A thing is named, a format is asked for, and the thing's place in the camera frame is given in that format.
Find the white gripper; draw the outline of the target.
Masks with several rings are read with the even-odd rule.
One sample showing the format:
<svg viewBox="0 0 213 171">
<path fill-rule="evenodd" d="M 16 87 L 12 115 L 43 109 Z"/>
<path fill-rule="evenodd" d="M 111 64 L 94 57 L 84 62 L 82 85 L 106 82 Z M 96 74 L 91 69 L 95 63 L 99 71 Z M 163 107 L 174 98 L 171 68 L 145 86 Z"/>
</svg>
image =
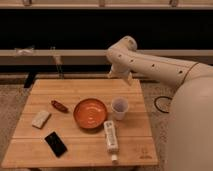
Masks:
<svg viewBox="0 0 213 171">
<path fill-rule="evenodd" d="M 120 78 L 123 79 L 125 82 L 132 81 L 132 73 L 129 68 L 126 68 L 121 65 L 113 64 L 111 66 L 110 72 L 108 73 L 109 78 Z"/>
</svg>

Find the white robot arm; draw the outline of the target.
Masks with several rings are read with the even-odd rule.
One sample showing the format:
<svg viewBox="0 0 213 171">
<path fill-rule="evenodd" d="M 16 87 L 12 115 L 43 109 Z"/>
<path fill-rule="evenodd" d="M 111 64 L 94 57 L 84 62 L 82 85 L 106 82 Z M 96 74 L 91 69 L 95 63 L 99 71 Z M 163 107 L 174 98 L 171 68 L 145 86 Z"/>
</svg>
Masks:
<svg viewBox="0 0 213 171">
<path fill-rule="evenodd" d="M 109 75 L 131 81 L 133 71 L 173 87 L 165 171 L 213 171 L 213 66 L 142 54 L 125 36 L 106 51 Z"/>
</svg>

